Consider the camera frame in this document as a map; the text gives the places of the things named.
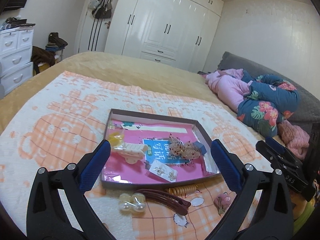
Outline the green sleeve forearm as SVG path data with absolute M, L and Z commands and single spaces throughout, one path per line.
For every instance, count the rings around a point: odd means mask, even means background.
M 292 211 L 293 211 L 293 234 L 295 235 L 301 227 L 306 223 L 315 209 L 315 199 L 312 198 L 309 202 L 300 193 L 290 191 Z

